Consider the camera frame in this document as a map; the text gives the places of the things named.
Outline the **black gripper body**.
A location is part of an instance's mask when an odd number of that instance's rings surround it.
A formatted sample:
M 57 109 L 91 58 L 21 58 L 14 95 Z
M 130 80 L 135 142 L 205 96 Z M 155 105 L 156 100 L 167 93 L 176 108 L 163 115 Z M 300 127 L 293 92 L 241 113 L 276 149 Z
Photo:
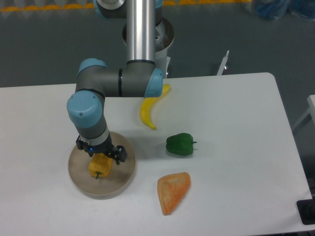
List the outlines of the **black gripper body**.
M 90 145 L 86 142 L 83 143 L 83 150 L 88 153 L 89 157 L 92 157 L 94 154 L 104 154 L 104 155 L 108 155 L 109 153 L 112 152 L 113 149 L 113 145 L 108 142 L 105 141 L 99 145 L 93 146 Z

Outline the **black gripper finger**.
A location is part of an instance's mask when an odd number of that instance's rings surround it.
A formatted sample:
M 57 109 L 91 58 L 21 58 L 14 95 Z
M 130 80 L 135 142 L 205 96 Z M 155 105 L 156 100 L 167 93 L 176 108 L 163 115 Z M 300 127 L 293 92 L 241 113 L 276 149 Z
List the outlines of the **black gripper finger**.
M 86 152 L 89 157 L 93 157 L 94 155 L 94 147 L 91 146 L 88 142 L 83 141 L 82 137 L 79 135 L 76 139 L 76 145 L 79 150 L 83 150 Z
M 120 165 L 121 162 L 125 162 L 127 159 L 127 151 L 124 146 L 112 146 L 104 154 L 113 159 L 117 165 Z

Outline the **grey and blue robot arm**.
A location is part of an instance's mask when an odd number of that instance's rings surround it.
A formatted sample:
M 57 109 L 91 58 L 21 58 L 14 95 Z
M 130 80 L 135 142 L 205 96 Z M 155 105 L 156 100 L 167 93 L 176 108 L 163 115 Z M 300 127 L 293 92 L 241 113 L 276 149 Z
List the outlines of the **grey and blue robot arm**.
M 79 67 L 75 93 L 67 101 L 70 120 L 78 131 L 76 145 L 89 155 L 105 154 L 125 162 L 124 146 L 112 144 L 104 116 L 107 97 L 159 97 L 163 72 L 156 67 L 156 26 L 161 22 L 160 0 L 96 0 L 105 18 L 126 18 L 126 68 L 109 70 L 104 61 L 86 59 Z

